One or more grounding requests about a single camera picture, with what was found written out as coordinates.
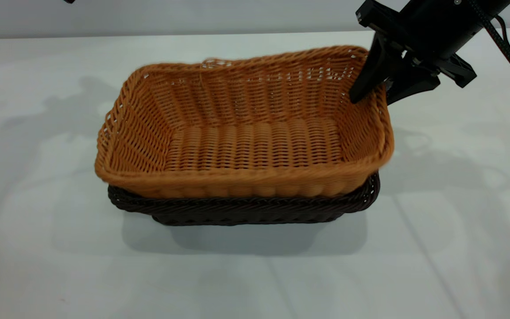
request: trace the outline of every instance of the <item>stacked baskets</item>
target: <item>stacked baskets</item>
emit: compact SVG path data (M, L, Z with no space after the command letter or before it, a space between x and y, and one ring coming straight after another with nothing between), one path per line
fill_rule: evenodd
M99 133L96 173L123 210L166 225L329 222L366 209L393 153L384 87L331 47L141 67Z

